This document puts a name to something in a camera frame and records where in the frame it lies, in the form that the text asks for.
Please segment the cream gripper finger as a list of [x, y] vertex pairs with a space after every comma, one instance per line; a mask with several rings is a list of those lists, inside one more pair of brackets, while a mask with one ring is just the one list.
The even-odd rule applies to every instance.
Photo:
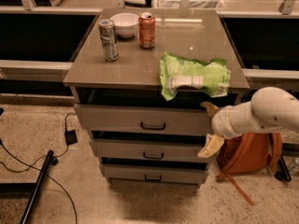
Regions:
[[224, 144], [224, 138], [216, 134], [207, 134], [205, 146], [198, 152], [199, 158], [209, 158], [216, 154]]
[[215, 114], [218, 112], [219, 108], [216, 105], [213, 105], [210, 102], [202, 102], [200, 104], [201, 107], [206, 109], [207, 114], [213, 118]]

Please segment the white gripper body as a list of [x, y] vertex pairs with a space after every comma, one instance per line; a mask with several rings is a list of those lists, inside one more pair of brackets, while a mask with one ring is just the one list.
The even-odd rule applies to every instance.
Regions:
[[231, 106], [221, 107], [211, 120], [211, 128], [214, 133], [225, 139], [237, 137], [237, 132], [234, 130], [230, 122]]

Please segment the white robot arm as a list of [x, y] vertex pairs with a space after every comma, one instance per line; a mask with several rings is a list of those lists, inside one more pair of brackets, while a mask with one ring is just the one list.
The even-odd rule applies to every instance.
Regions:
[[210, 102], [201, 106], [211, 117], [213, 134], [208, 134], [203, 149], [197, 154], [209, 158], [217, 153], [226, 139], [244, 133], [277, 133], [291, 130], [299, 133], [299, 101], [288, 92], [265, 87], [257, 90], [251, 100], [240, 105], [217, 107]]

